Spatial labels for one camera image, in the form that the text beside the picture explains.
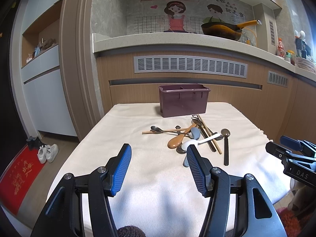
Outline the red sweater forearm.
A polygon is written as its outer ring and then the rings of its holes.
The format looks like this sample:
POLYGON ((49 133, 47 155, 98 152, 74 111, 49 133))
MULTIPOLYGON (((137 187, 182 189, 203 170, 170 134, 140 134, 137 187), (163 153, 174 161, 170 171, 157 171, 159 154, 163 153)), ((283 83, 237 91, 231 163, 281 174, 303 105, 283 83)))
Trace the red sweater forearm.
POLYGON ((289 211, 285 207, 277 209, 276 212, 280 217, 280 220, 288 237, 297 237, 312 217, 312 215, 310 214, 303 217, 302 219, 298 219, 292 211, 289 211))

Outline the person's right hand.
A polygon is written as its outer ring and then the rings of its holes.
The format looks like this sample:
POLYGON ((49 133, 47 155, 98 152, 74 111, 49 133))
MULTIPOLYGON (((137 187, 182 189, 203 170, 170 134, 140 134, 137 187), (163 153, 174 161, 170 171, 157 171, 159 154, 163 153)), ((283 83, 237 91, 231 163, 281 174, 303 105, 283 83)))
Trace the person's right hand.
POLYGON ((308 208, 315 200, 315 189, 291 178, 290 190, 293 198, 288 204, 288 209, 298 214, 308 208))

